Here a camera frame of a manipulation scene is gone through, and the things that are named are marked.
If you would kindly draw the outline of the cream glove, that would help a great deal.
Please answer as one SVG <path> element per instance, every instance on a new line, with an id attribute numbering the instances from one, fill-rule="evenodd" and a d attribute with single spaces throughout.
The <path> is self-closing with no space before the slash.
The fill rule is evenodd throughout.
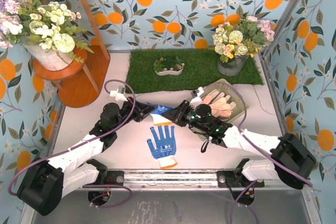
<path id="1" fill-rule="evenodd" d="M 230 99 L 230 95 L 215 89 L 205 96 L 202 103 L 210 106 L 214 117 L 230 118 L 236 107 L 236 103 Z"/>

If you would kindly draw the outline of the green plastic storage basket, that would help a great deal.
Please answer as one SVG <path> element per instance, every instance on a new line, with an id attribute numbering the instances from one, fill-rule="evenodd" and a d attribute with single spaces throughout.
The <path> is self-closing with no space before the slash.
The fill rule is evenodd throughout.
<path id="1" fill-rule="evenodd" d="M 194 90 L 195 94 L 191 99 L 191 106 L 196 108 L 197 105 L 202 104 L 202 100 L 205 96 L 215 89 L 230 95 L 230 100 L 236 103 L 236 107 L 233 109 L 233 113 L 230 118 L 218 117 L 217 119 L 224 123 L 232 123 L 234 120 L 245 114 L 245 110 L 249 107 L 248 103 L 244 101 L 242 95 L 226 79 L 219 79 L 208 86 L 199 87 Z"/>

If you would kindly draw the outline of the blue white knit gloves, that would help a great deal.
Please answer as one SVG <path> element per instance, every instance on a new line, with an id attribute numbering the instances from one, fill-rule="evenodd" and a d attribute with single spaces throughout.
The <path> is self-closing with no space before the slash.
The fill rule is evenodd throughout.
<path id="1" fill-rule="evenodd" d="M 162 116 L 163 113 L 171 111 L 173 109 L 172 107 L 164 106 L 160 104 L 152 104 L 152 103 L 149 103 L 149 105 L 152 105 L 155 107 L 155 110 L 150 113 L 150 115 L 153 118 L 154 126 L 165 126 L 165 125 L 172 124 L 172 121 Z"/>

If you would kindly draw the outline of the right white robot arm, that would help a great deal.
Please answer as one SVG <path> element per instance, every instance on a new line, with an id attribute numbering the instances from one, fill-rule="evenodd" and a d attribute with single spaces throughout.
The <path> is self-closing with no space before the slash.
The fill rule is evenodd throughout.
<path id="1" fill-rule="evenodd" d="M 192 91 L 191 101 L 184 100 L 179 106 L 162 113 L 162 116 L 180 127 L 188 126 L 196 134 L 205 136 L 207 144 L 263 156 L 263 160 L 245 159 L 240 162 L 233 175 L 239 182 L 280 180 L 294 189 L 312 186 L 308 178 L 316 159 L 295 135 L 262 135 L 224 122 L 215 117 L 208 103 L 203 102 L 203 92 L 202 87 Z"/>

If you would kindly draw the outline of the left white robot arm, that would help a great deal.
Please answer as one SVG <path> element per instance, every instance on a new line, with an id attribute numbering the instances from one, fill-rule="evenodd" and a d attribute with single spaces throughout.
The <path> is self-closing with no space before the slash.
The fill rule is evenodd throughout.
<path id="1" fill-rule="evenodd" d="M 141 122 L 157 108 L 134 97 L 116 100 L 123 101 L 123 105 L 106 104 L 100 119 L 81 141 L 60 155 L 38 158 L 29 165 L 16 196 L 45 216 L 62 198 L 82 186 L 107 187 L 107 167 L 94 157 L 116 141 L 118 129 L 131 121 Z"/>

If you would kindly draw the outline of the wooden tiered plant stand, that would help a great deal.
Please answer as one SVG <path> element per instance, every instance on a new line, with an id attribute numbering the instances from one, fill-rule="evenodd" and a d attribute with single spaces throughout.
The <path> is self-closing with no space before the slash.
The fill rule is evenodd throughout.
<path id="1" fill-rule="evenodd" d="M 75 53 L 83 59 L 83 63 L 73 61 L 68 67 L 59 71 L 49 71 L 37 60 L 33 62 L 36 75 L 53 82 L 58 88 L 59 100 L 71 108 L 87 106 L 98 98 L 110 63 L 110 54 L 105 47 L 89 4 L 87 0 L 81 0 L 81 2 L 98 40 L 97 45 L 90 46 L 93 53 L 76 48 Z"/>

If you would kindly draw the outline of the white succulent planter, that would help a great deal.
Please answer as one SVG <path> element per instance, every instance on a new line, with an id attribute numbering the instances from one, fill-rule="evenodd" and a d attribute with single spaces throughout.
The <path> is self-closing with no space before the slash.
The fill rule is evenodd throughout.
<path id="1" fill-rule="evenodd" d="M 161 57 L 153 63 L 153 70 L 158 76 L 178 76 L 183 72 L 185 63 L 178 56 Z"/>

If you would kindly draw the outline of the green artificial grass mat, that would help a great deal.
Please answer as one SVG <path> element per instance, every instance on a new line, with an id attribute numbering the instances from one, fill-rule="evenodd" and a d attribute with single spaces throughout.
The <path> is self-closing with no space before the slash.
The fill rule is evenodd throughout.
<path id="1" fill-rule="evenodd" d="M 177 56 L 183 60 L 185 66 L 180 75 L 158 76 L 154 72 L 154 61 L 166 56 Z M 134 50 L 130 56 L 126 83 L 135 93 L 192 90 L 222 78 L 230 84 L 264 83 L 255 60 L 248 59 L 238 75 L 229 77 L 217 70 L 218 58 L 218 54 L 206 49 Z"/>

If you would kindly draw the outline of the grey pot flower bouquet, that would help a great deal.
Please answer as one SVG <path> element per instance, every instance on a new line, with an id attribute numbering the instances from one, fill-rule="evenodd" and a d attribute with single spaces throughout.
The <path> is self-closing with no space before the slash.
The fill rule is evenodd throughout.
<path id="1" fill-rule="evenodd" d="M 216 25 L 212 39 L 219 55 L 217 70 L 225 76 L 238 75 L 249 58 L 270 46 L 274 27 L 267 19 L 237 14 Z"/>

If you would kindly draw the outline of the white pot flower bouquet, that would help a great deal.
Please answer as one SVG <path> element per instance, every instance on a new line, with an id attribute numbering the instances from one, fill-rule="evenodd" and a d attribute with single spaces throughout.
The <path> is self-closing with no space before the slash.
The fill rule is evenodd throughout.
<path id="1" fill-rule="evenodd" d="M 1 48 L 22 44 L 47 70 L 59 71 L 73 61 L 83 62 L 75 48 L 92 52 L 79 38 L 81 18 L 66 4 L 40 0 L 1 0 Z"/>

